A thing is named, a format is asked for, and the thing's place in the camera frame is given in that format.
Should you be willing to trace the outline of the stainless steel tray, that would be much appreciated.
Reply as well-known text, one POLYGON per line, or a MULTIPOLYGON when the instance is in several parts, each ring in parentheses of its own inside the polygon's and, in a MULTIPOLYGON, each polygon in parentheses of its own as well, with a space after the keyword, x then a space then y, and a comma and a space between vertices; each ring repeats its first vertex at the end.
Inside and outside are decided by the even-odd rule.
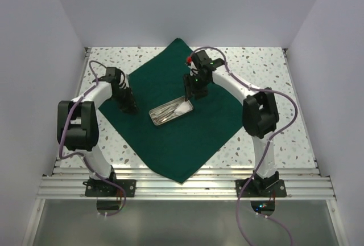
POLYGON ((149 111, 149 116, 155 126, 166 124, 194 110, 192 103, 181 96, 149 111))

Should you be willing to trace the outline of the steel scissors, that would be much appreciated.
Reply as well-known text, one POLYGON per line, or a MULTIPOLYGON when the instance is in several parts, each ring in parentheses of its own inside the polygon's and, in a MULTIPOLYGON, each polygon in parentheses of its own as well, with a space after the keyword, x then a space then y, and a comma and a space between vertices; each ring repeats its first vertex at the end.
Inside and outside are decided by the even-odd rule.
POLYGON ((165 121, 169 116, 173 114, 173 111, 178 107, 178 105, 169 106, 168 108, 165 108, 161 110, 160 112, 157 112, 153 115, 152 120, 154 122, 163 122, 165 121))

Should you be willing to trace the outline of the green surgical cloth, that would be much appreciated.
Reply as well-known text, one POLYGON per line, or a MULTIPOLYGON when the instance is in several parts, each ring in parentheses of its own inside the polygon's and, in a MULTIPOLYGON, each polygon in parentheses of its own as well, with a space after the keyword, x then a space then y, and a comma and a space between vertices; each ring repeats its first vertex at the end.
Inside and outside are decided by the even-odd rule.
POLYGON ((123 113, 106 101, 101 113, 152 171, 184 183, 242 127, 242 105, 211 84, 209 94, 193 102, 193 111, 156 126, 151 109, 184 95, 183 75, 191 49, 175 39, 165 50, 131 73, 137 114, 123 113))

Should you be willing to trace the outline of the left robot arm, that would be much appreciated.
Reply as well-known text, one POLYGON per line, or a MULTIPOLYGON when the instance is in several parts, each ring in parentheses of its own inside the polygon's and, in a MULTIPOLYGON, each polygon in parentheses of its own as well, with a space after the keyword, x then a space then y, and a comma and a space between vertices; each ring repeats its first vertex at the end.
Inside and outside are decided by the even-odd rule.
POLYGON ((98 145, 99 128, 96 111, 108 100, 115 101, 121 111, 136 114, 138 108, 128 83, 95 83, 69 101, 61 101, 57 108, 58 156, 61 160, 78 156, 89 171, 92 182, 105 196, 117 192, 114 170, 98 145))

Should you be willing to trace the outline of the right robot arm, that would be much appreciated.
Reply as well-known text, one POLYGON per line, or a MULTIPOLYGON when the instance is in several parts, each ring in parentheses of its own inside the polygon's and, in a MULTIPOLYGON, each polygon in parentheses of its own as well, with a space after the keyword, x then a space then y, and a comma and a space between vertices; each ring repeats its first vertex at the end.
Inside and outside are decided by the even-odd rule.
POLYGON ((242 124, 252 137, 255 155, 254 177, 251 182, 244 182, 246 193, 266 196, 279 181, 274 156, 274 144, 270 137, 279 121, 275 96, 265 90, 239 82, 222 69, 207 71, 203 68, 183 76, 185 99, 196 100, 207 96, 207 86, 214 83, 228 91, 242 104, 242 124))

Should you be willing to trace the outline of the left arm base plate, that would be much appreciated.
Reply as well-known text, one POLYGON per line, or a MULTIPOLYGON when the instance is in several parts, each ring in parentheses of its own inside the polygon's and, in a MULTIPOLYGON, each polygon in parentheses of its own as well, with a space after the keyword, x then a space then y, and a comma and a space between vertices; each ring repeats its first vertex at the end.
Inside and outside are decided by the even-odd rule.
POLYGON ((115 179, 113 181, 107 180, 107 182, 102 180, 96 180, 89 178, 87 181, 82 183, 85 188, 85 196, 86 197, 116 197, 121 196, 121 191, 119 188, 122 188, 122 196, 126 196, 127 198, 133 198, 135 195, 136 189, 136 180, 135 179, 115 179))

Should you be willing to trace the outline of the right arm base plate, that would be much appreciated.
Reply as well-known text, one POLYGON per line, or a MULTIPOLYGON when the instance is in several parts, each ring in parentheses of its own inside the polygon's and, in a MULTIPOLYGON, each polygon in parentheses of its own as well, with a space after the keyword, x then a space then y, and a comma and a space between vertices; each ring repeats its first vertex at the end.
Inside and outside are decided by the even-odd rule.
POLYGON ((273 185, 265 187, 258 184, 257 181, 252 180, 243 190, 241 195, 243 198, 285 198, 287 197, 286 186, 284 180, 279 179, 273 185))

